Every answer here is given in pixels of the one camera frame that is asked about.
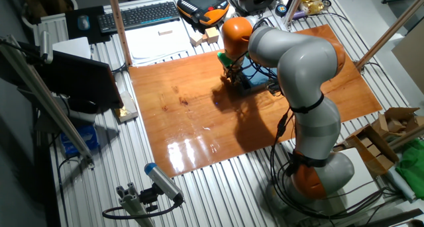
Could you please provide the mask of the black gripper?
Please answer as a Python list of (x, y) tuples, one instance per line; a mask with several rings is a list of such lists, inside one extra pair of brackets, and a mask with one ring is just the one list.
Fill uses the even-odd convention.
[(224, 67), (225, 77), (229, 79), (232, 85), (238, 85), (242, 82), (240, 75), (241, 72), (241, 65), (240, 64), (233, 64), (228, 65), (227, 67)]

